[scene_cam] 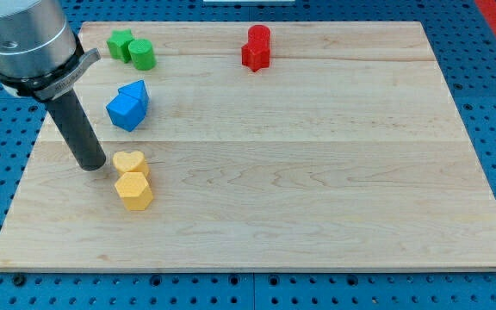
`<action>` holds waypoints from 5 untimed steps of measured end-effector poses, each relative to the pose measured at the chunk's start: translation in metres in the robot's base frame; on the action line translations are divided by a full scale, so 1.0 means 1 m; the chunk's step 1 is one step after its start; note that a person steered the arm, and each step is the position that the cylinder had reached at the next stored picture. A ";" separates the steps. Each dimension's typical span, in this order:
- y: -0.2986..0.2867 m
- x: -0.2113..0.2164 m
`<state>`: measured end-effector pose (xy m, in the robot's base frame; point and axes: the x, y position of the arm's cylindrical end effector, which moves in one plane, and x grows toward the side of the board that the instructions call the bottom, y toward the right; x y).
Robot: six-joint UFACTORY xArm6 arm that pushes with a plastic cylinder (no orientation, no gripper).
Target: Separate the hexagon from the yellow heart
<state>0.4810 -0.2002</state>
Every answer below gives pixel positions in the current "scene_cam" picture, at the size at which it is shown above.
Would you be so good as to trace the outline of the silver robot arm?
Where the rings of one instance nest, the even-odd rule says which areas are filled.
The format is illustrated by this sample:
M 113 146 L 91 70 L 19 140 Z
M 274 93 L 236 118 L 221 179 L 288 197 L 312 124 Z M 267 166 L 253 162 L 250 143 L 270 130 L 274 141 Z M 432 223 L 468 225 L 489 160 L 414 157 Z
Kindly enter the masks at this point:
M 41 102 L 73 89 L 101 58 L 85 51 L 57 0 L 0 0 L 0 81 Z

